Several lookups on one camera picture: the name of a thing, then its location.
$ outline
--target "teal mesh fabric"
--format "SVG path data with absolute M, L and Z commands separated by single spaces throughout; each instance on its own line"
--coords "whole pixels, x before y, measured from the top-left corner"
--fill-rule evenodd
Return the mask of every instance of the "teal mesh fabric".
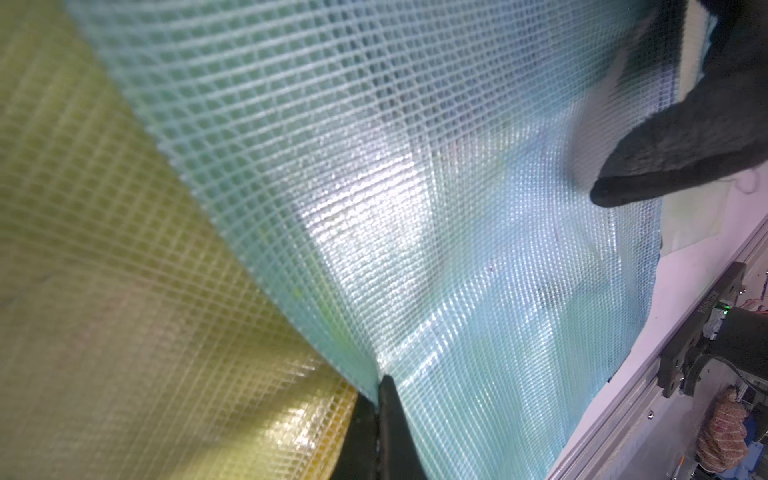
M 588 189 L 674 100 L 678 10 L 68 7 L 289 321 L 368 397 L 394 377 L 430 478 L 546 476 L 648 313 L 659 203 Z

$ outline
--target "black glove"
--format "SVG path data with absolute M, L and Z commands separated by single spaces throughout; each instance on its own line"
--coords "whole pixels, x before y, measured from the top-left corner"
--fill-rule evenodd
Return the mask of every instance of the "black glove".
M 705 184 L 768 159 L 768 0 L 702 0 L 718 24 L 704 77 L 633 129 L 590 192 L 602 207 Z

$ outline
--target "cable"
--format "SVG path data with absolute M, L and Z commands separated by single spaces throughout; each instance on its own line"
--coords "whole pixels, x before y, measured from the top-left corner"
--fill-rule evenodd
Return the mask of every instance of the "cable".
M 713 356 L 712 358 L 715 360 L 719 360 L 722 363 L 725 363 L 726 365 L 728 365 L 730 369 L 732 369 L 739 376 L 739 378 L 741 378 L 741 380 L 744 383 L 746 383 L 746 386 L 750 387 L 755 392 L 758 392 L 760 395 L 768 396 L 768 392 L 766 392 L 763 389 L 757 388 L 754 384 L 752 384 L 752 382 L 744 378 L 744 375 L 741 373 L 741 371 L 734 364 L 732 364 L 730 360 L 725 359 L 722 356 Z

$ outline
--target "grid pattern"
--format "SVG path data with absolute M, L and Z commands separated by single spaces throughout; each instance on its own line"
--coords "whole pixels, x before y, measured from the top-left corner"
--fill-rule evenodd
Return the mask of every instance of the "grid pattern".
M 680 2 L 70 0 L 240 262 L 437 480 L 546 476 L 648 312 L 658 202 L 588 189 L 676 97 Z
M 328 478 L 356 391 L 54 1 L 0 6 L 0 478 Z

